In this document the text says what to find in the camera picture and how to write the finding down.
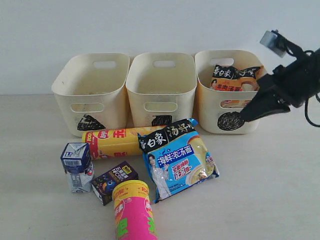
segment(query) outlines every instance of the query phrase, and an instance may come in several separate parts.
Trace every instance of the white wall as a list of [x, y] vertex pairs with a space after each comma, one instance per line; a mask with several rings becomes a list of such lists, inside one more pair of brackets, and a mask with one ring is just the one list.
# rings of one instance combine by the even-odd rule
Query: white wall
[[66, 62], [83, 53], [245, 49], [271, 71], [293, 59], [258, 43], [265, 30], [320, 47], [319, 0], [257, 2], [0, 0], [0, 95], [51, 93]]

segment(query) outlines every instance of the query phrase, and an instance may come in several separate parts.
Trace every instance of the yellow snack tube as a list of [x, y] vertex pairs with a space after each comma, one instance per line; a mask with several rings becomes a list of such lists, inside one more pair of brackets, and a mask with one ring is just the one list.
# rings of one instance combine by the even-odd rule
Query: yellow snack tube
[[142, 155], [138, 133], [144, 136], [163, 127], [145, 126], [84, 132], [82, 142], [89, 144], [92, 159]]

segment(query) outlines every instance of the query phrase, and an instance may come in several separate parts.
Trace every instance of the black cable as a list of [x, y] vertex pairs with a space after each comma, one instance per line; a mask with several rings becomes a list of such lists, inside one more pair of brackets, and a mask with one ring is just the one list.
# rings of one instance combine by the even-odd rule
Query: black cable
[[[310, 88], [311, 88], [311, 84], [310, 82], [313, 80], [313, 78], [315, 78], [315, 72], [317, 71], [317, 56], [315, 56], [315, 53], [314, 51], [312, 50], [307, 50], [307, 51], [304, 51], [306, 54], [310, 54], [310, 57], [311, 57], [311, 61], [313, 61], [313, 66], [311, 68], [311, 70], [309, 71], [308, 75], [310, 75], [310, 78], [308, 79], [309, 82], [308, 82], [308, 86], [307, 86], [307, 89], [310, 91]], [[308, 98], [308, 94], [306, 96], [306, 99], [305, 99], [305, 103], [304, 103], [304, 116], [305, 116], [305, 119], [307, 120], [307, 122], [314, 126], [314, 127], [317, 127], [317, 128], [320, 128], [320, 124], [315, 124], [313, 121], [311, 121], [311, 119], [309, 118], [309, 114], [308, 114], [308, 105], [309, 105], [309, 98]], [[318, 96], [318, 94], [315, 95], [315, 98], [318, 100], [318, 102], [320, 102], [320, 98]]]

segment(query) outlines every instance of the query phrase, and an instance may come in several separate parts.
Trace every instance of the robotic arm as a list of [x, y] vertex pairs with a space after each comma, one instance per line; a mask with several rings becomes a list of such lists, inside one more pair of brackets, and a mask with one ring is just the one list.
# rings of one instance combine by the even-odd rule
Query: robotic arm
[[308, 116], [309, 98], [320, 92], [320, 48], [315, 52], [303, 51], [301, 47], [284, 38], [277, 30], [267, 31], [261, 44], [280, 57], [286, 53], [296, 60], [287, 67], [277, 66], [273, 74], [266, 74], [257, 80], [259, 91], [240, 112], [245, 122], [251, 122], [269, 115], [288, 113], [289, 106], [301, 107], [305, 103], [305, 118], [315, 127]]

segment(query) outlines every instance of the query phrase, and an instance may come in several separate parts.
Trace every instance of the plastic storage bin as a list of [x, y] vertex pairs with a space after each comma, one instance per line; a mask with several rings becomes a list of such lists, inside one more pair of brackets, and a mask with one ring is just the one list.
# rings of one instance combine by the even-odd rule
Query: plastic storage bin
[[126, 88], [135, 127], [191, 118], [197, 88], [194, 59], [176, 52], [138, 55], [130, 67]]
[[[241, 127], [233, 130], [222, 130], [218, 126], [219, 118], [224, 118], [226, 113], [240, 112], [242, 108], [223, 108], [224, 100], [251, 100], [256, 91], [217, 91], [210, 86], [215, 65], [234, 66], [237, 69], [246, 69], [253, 66], [262, 66], [259, 59], [251, 52], [243, 50], [206, 50], [195, 55], [195, 66], [198, 75], [198, 88], [196, 94], [197, 110], [201, 127], [214, 134], [247, 134], [254, 131], [259, 120], [246, 122]], [[264, 69], [259, 71], [257, 79], [264, 75]]]
[[126, 127], [129, 65], [121, 53], [78, 55], [65, 65], [51, 89], [73, 135]]

